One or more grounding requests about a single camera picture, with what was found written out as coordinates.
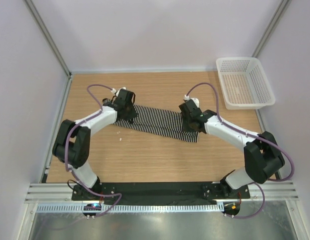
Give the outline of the black white striped tank top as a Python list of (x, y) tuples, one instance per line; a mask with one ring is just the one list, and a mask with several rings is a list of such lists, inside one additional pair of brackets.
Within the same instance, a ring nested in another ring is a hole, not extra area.
[(121, 119), (114, 125), (188, 143), (198, 141), (198, 132), (183, 129), (181, 113), (137, 104), (134, 108), (138, 116), (133, 119), (132, 123)]

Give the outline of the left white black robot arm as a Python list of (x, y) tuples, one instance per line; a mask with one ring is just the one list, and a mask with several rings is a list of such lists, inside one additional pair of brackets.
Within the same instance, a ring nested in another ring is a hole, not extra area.
[(57, 133), (52, 154), (65, 165), (78, 185), (83, 187), (83, 194), (90, 200), (103, 197), (99, 177), (93, 172), (89, 162), (91, 137), (119, 120), (132, 123), (138, 116), (135, 108), (135, 93), (121, 88), (112, 90), (113, 98), (94, 113), (76, 121), (64, 120)]

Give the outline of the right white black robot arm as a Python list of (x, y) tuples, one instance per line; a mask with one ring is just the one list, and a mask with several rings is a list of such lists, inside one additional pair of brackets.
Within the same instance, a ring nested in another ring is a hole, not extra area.
[(231, 198), (250, 183), (265, 183), (285, 164), (274, 136), (240, 128), (211, 110), (202, 111), (197, 100), (190, 98), (179, 105), (182, 126), (186, 132), (205, 133), (218, 137), (243, 152), (244, 166), (233, 170), (220, 181), (220, 192)]

